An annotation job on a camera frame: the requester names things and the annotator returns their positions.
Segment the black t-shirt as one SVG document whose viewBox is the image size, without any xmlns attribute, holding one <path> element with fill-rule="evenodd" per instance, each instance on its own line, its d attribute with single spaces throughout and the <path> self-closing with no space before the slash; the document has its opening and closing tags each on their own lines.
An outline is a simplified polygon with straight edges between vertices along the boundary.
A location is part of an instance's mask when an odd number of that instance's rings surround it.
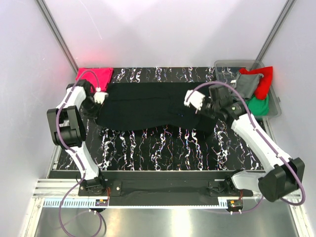
<svg viewBox="0 0 316 237">
<path fill-rule="evenodd" d="M 118 131 L 172 125 L 212 133 L 216 118 L 197 114 L 184 105 L 188 90 L 199 82 L 110 83 L 96 124 Z"/>
</svg>

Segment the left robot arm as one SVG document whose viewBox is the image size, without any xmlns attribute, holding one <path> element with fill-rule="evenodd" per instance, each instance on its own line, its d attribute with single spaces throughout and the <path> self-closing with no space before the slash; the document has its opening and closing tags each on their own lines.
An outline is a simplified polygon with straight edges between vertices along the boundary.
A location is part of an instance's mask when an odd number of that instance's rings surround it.
<svg viewBox="0 0 316 237">
<path fill-rule="evenodd" d="M 96 116 L 108 96 L 98 87 L 92 92 L 93 88 L 85 79 L 69 84 L 62 102 L 46 113 L 53 143 L 71 156 L 80 171 L 80 196 L 101 196 L 107 188 L 105 178 L 86 146 L 86 129 L 79 113 L 83 107 Z"/>
</svg>

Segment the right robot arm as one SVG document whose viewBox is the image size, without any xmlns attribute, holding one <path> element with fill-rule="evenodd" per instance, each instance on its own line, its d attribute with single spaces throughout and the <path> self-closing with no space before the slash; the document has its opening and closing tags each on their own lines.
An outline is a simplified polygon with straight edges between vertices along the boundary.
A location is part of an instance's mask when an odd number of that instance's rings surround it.
<svg viewBox="0 0 316 237">
<path fill-rule="evenodd" d="M 234 88 L 223 82 L 206 82 L 187 91 L 185 106 L 197 114 L 220 118 L 250 147 L 259 159 L 262 173 L 236 170 L 220 184 L 220 190 L 235 196 L 240 191 L 260 192 L 270 202 L 282 200 L 299 206 L 306 200 L 302 185 L 305 164 L 282 150 L 260 127 L 243 98 L 234 99 Z"/>
</svg>

